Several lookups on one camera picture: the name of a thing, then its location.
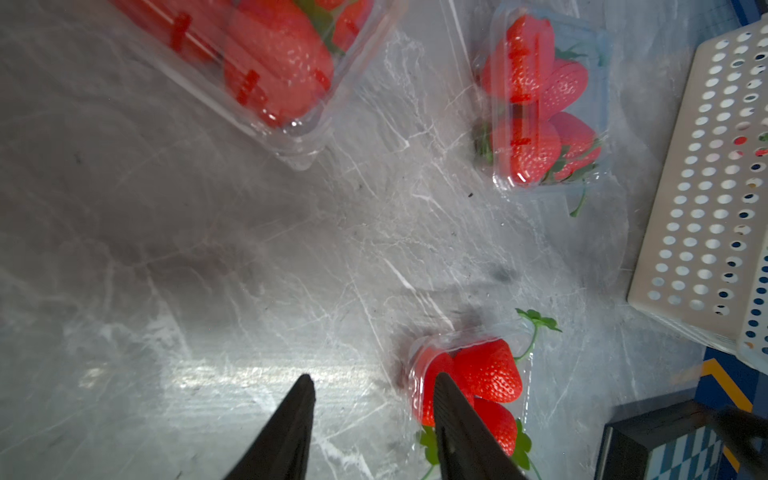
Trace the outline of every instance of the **artificial strawberry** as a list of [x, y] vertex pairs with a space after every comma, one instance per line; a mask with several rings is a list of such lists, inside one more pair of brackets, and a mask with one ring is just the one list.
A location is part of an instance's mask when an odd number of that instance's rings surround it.
[[518, 439], [515, 417], [498, 403], [484, 399], [475, 399], [475, 411], [504, 453], [507, 456], [512, 455]]
[[331, 54], [292, 0], [242, 0], [228, 33], [227, 90], [269, 126], [301, 118], [330, 90]]
[[531, 118], [512, 118], [510, 123], [491, 133], [493, 151], [498, 161], [508, 163], [512, 182], [537, 184], [560, 157], [558, 132], [548, 122]]
[[112, 0], [133, 23], [192, 63], [214, 60], [234, 7], [230, 0]]
[[480, 85], [491, 96], [530, 104], [543, 92], [553, 64], [554, 30], [549, 20], [523, 15], [486, 61]]
[[586, 167], [600, 157], [600, 139], [587, 124], [568, 112], [559, 112], [549, 119], [560, 135], [562, 155], [567, 163], [554, 174], [557, 181], [564, 180], [576, 170]]
[[506, 403], [514, 402], [523, 392], [515, 358], [502, 339], [462, 349], [453, 362], [456, 372], [478, 397]]
[[440, 372], [448, 373], [458, 388], [464, 393], [469, 405], [475, 404], [475, 397], [467, 385], [466, 380], [456, 372], [453, 359], [448, 353], [437, 355], [427, 367], [424, 374], [424, 396], [422, 399], [422, 425], [435, 426], [435, 380]]
[[355, 43], [362, 26], [368, 20], [373, 8], [372, 0], [357, 0], [349, 7], [344, 8], [339, 19], [336, 20], [336, 29], [333, 31], [333, 44], [344, 51], [349, 50]]
[[582, 64], [561, 58], [555, 60], [552, 75], [541, 93], [538, 117], [546, 120], [565, 110], [587, 90], [588, 83], [589, 73]]

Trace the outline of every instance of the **plastic clamshell container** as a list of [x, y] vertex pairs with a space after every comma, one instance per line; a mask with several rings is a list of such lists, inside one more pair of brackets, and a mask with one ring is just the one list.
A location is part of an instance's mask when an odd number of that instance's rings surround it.
[[563, 191], [607, 176], [610, 55], [607, 32], [582, 20], [496, 9], [473, 69], [487, 100], [478, 153], [497, 188]]
[[296, 170], [406, 0], [88, 0], [140, 55]]
[[[425, 336], [416, 340], [408, 354], [408, 398], [411, 410], [417, 419], [422, 418], [422, 400], [424, 398], [424, 375], [429, 364], [441, 353], [454, 356], [459, 350], [502, 339], [509, 344], [512, 355], [522, 355], [533, 339], [533, 327], [522, 320], [510, 323], [498, 323], [491, 326], [477, 326], [458, 332], [441, 333]], [[531, 356], [517, 362], [523, 391], [512, 403], [502, 404], [516, 419], [525, 420], [528, 408], [528, 395], [531, 385]]]

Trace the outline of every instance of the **gray marble surface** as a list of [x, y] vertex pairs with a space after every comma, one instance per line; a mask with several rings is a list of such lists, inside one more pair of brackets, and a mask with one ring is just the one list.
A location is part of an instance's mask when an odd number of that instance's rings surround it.
[[574, 220], [471, 164], [486, 0], [412, 1], [300, 173], [69, 2], [5, 2], [0, 478], [221, 478], [309, 372], [308, 478], [418, 480], [409, 344], [516, 306], [564, 330], [531, 456], [592, 478], [618, 406], [697, 381], [703, 347], [625, 296], [695, 45], [735, 26], [710, 3], [545, 4], [615, 38], [614, 176]]

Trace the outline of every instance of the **green leaf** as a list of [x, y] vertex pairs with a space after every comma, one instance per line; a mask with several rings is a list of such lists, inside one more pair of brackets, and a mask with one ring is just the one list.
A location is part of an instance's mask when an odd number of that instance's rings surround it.
[[516, 449], [521, 449], [523, 452], [530, 452], [531, 447], [533, 444], [531, 443], [531, 437], [529, 437], [527, 434], [519, 432], [518, 433], [518, 440], [515, 444]]
[[437, 435], [432, 427], [424, 427], [424, 431], [419, 437], [419, 443], [424, 445], [424, 456], [430, 465], [439, 465], [440, 460], [437, 456]]
[[328, 51], [333, 55], [344, 55], [344, 50], [333, 43], [333, 31], [336, 29], [336, 24], [331, 12], [317, 5], [315, 0], [293, 0], [293, 3], [301, 8], [302, 12], [310, 19], [312, 26], [323, 39]]

